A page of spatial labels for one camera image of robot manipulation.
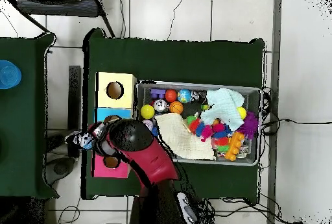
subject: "yellow cube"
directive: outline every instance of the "yellow cube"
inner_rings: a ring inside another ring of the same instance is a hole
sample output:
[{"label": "yellow cube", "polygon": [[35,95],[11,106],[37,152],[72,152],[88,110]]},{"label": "yellow cube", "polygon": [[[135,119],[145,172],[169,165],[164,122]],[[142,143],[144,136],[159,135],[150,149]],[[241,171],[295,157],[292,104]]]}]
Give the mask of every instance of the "yellow cube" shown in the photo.
[{"label": "yellow cube", "polygon": [[96,75],[97,107],[133,107],[136,78],[132,74],[98,72]]}]

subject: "light blue cloth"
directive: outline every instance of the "light blue cloth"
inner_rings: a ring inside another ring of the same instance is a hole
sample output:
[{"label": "light blue cloth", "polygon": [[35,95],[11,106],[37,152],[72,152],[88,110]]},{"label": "light blue cloth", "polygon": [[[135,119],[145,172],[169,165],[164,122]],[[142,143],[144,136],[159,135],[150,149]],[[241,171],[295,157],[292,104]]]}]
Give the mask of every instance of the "light blue cloth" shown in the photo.
[{"label": "light blue cloth", "polygon": [[206,125],[212,125],[216,118],[221,119],[230,127],[231,131],[236,131],[244,122],[237,111],[244,103],[244,97],[234,90],[219,88],[218,90],[208,90],[207,102],[212,106],[201,114],[201,119]]}]

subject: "gray plastic bin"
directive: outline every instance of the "gray plastic bin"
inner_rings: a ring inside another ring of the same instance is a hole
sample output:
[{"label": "gray plastic bin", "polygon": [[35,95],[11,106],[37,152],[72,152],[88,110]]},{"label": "gray plastic bin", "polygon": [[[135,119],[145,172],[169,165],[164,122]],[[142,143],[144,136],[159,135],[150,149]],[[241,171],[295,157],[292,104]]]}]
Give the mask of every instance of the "gray plastic bin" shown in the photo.
[{"label": "gray plastic bin", "polygon": [[[259,126],[261,126],[261,109],[263,107],[263,93],[259,88],[249,88],[241,86],[221,86],[213,84],[188,84],[180,82],[156,82],[156,84],[140,82],[136,84],[136,94],[137,94],[137,118],[142,121],[143,118],[139,113],[139,110],[143,105],[151,104],[151,88],[160,88],[160,89],[173,89],[179,91],[181,89],[188,90],[218,90],[219,88],[228,88],[230,90],[235,90],[242,94],[244,97],[243,107],[246,110],[254,112],[258,115]],[[201,111],[200,104],[197,103],[187,103],[184,105],[184,111],[181,113],[181,116],[185,119],[187,116],[194,115],[196,112]],[[260,146],[260,129],[257,131],[253,140],[247,140],[249,145],[249,152],[246,158],[237,158],[236,161],[229,161],[225,158],[217,158],[217,160],[191,160],[184,159],[177,155],[173,157],[174,161],[186,162],[186,163],[195,163],[195,164],[225,164],[225,165],[234,165],[234,166],[254,166],[258,163],[259,157],[259,146]]]}]

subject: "chair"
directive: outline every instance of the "chair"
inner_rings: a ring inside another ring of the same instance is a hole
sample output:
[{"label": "chair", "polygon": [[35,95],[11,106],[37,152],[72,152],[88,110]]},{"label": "chair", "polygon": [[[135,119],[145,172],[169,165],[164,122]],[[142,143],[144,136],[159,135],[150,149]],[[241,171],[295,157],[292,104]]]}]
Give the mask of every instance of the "chair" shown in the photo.
[{"label": "chair", "polygon": [[112,38],[115,34],[100,0],[7,0],[24,17],[45,32],[50,32],[30,15],[78,16],[95,18],[101,16]]}]

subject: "blue cup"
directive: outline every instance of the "blue cup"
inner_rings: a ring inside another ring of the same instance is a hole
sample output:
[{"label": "blue cup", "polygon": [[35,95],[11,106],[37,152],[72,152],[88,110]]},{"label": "blue cup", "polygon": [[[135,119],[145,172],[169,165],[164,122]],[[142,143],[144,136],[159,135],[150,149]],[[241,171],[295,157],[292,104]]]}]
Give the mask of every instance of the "blue cup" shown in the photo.
[{"label": "blue cup", "polygon": [[22,74],[17,66],[6,60],[0,60],[0,90],[13,88],[21,82]]}]

